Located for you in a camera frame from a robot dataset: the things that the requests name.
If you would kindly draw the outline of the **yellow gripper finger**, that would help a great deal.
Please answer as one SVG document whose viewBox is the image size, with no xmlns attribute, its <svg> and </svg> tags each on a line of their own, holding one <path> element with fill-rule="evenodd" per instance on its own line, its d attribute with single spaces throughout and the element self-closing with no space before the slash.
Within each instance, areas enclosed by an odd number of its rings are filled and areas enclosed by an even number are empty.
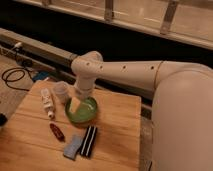
<svg viewBox="0 0 213 171">
<path fill-rule="evenodd" d="M 80 103 L 81 103 L 81 101 L 80 101 L 78 98 L 73 97 L 73 98 L 71 99 L 69 111 L 70 111 L 71 113 L 75 113 L 76 110 L 77 110 L 77 108 L 79 107 Z"/>
</svg>

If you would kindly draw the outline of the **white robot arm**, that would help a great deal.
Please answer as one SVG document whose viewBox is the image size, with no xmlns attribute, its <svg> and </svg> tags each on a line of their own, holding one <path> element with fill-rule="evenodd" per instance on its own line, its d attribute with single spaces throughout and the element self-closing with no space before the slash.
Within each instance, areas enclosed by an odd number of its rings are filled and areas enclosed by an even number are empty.
<svg viewBox="0 0 213 171">
<path fill-rule="evenodd" d="M 213 171 L 213 69 L 174 61 L 105 62 L 92 51 L 71 63 L 77 96 L 96 79 L 152 94 L 153 171 Z"/>
</svg>

